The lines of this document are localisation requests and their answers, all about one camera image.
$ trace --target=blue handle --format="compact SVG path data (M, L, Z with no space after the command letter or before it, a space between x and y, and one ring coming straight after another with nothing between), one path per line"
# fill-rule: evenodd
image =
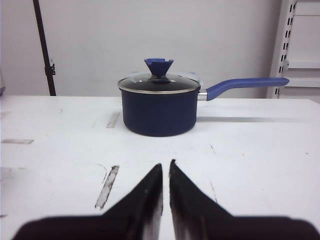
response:
M172 59L166 61L164 58L147 58L144 60L152 75L161 77L166 75L171 64L174 62Z
M257 87L279 87L289 83L289 79L283 77L264 77L264 78L240 78L230 79L218 83L206 89L206 100L215 99L220 94L229 89L237 88L257 88Z

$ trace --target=blue saucepan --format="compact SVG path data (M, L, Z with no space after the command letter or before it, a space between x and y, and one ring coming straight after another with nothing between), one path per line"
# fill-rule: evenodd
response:
M210 101L235 88L279 87L282 77L230 79L200 92L200 84L180 75L166 74L173 60L144 60L151 71L118 82L122 95L123 122L131 131L153 137L182 134L197 119L197 100Z

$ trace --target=pot lid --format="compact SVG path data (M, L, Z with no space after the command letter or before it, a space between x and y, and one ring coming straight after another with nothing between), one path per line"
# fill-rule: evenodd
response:
M166 74L173 60L148 58L144 62L151 73L126 77L118 82L121 90L140 94L180 94L200 89L200 84L180 75Z

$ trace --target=lid knob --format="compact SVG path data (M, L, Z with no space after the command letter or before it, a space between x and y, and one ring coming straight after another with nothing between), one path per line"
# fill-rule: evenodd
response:
M166 75L168 69L174 61L172 59L166 61L165 58L147 58L144 60L144 62L148 66L152 75L161 77Z

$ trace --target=black pole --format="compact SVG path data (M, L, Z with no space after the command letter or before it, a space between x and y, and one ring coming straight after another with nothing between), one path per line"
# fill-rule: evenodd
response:
M33 0L33 6L34 6L35 17L36 17L36 24L38 26L38 31L39 31L39 37L40 37L42 55L43 55L43 61L44 61L44 71L45 71L46 79L48 81L50 96L56 96L56 89L55 89L55 83L54 83L54 77L53 77L53 75L56 74L55 64L50 66L49 54L48 54L44 24L42 22L42 17L41 17L39 0Z

